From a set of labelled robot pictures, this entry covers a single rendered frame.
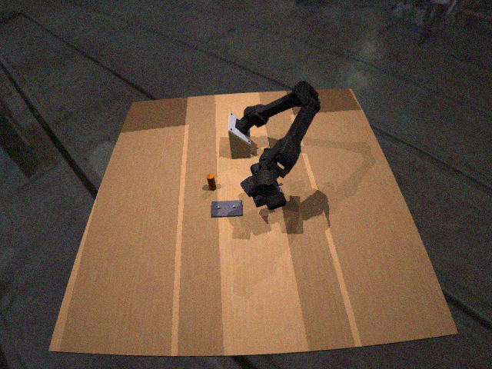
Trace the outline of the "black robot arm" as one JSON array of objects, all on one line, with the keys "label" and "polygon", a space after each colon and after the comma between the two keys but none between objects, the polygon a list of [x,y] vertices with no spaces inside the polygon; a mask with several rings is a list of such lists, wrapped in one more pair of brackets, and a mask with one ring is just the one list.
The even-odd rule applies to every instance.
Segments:
[{"label": "black robot arm", "polygon": [[[292,93],[285,95],[268,105],[247,106],[244,117],[236,119],[235,128],[247,135],[248,129],[254,125],[257,128],[268,123],[271,116],[282,111],[287,111],[295,106],[301,107],[290,126],[287,135],[278,140],[273,148],[264,148],[259,158],[259,171],[253,171],[241,182],[241,187],[248,197],[255,198],[272,196],[277,187],[277,177],[284,178],[298,161],[301,152],[301,141],[305,136],[311,122],[321,109],[318,93],[305,81],[300,81],[293,87]],[[278,166],[284,166],[282,169]]]}]

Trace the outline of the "dark brown cylinder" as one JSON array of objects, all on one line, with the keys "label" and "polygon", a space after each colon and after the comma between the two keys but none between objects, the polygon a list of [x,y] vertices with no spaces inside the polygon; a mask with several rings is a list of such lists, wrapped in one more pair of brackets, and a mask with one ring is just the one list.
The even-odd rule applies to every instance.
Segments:
[{"label": "dark brown cylinder", "polygon": [[216,184],[214,180],[214,175],[212,173],[207,174],[208,186],[211,191],[216,190]]}]

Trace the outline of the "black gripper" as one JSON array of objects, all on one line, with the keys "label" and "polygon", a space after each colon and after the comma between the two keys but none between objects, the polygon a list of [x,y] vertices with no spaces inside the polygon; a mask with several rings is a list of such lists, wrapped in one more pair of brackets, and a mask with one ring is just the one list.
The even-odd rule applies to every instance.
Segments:
[{"label": "black gripper", "polygon": [[[252,174],[253,174],[253,171],[255,171],[256,173],[258,173],[258,171],[259,171],[259,162],[256,163],[256,164],[253,164],[251,166],[251,173]],[[280,192],[276,188],[274,188],[274,193],[273,193],[272,196],[263,197],[263,199],[264,199],[264,201],[265,201],[265,203],[266,203],[266,205],[268,207],[268,210],[274,210],[276,208],[283,207],[287,203],[287,200],[286,200],[285,196],[283,195],[283,193]]]}]

